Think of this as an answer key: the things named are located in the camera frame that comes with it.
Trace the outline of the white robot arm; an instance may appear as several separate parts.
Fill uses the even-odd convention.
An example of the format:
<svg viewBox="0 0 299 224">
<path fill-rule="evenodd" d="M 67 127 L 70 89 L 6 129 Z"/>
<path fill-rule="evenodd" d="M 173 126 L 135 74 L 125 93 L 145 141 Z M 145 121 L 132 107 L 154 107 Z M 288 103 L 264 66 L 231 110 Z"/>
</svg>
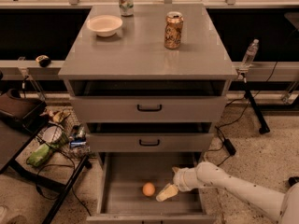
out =
<svg viewBox="0 0 299 224">
<path fill-rule="evenodd" d="M 167 184 L 159 192 L 156 196 L 158 202 L 174 197 L 179 192 L 216 187 L 225 189 L 277 224 L 299 224 L 299 183 L 282 193 L 229 175 L 209 161 L 202 161 L 193 168 L 174 167 L 173 171 L 173 183 Z"/>
</svg>

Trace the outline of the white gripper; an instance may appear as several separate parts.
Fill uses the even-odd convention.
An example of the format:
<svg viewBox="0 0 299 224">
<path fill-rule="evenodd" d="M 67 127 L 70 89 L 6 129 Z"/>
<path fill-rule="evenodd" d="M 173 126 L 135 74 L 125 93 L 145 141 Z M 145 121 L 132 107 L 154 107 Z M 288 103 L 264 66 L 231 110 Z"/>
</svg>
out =
<svg viewBox="0 0 299 224">
<path fill-rule="evenodd" d="M 199 187 L 197 174 L 194 168 L 172 167 L 174 184 L 167 184 L 156 196 L 158 202 L 163 202 L 178 194 L 178 191 L 187 192 Z"/>
</svg>

